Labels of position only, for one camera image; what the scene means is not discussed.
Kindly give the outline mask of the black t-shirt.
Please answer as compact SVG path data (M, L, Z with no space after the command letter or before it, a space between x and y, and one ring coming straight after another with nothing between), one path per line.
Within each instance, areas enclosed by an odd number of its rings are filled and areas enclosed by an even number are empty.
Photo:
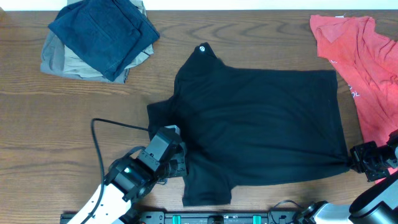
M225 205L237 186L347 172L337 88L333 70L233 68L209 44L196 47L173 95L147 107L151 133L180 128L188 169L183 205Z

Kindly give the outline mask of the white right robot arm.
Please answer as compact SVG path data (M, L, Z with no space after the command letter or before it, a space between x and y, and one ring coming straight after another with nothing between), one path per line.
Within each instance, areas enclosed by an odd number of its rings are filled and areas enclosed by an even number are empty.
M378 181L350 205L317 202L300 212L294 223L304 224L397 224L397 131L387 143L377 146L374 141L350 149L351 169L364 174L368 182Z

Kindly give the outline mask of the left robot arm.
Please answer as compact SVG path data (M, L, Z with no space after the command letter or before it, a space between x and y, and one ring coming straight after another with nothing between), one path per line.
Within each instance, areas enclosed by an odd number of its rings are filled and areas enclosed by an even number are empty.
M114 161L88 203L76 214L64 214L61 223L132 223L133 205L155 184L187 175L184 143L174 145L165 160L157 160L152 146L137 146Z

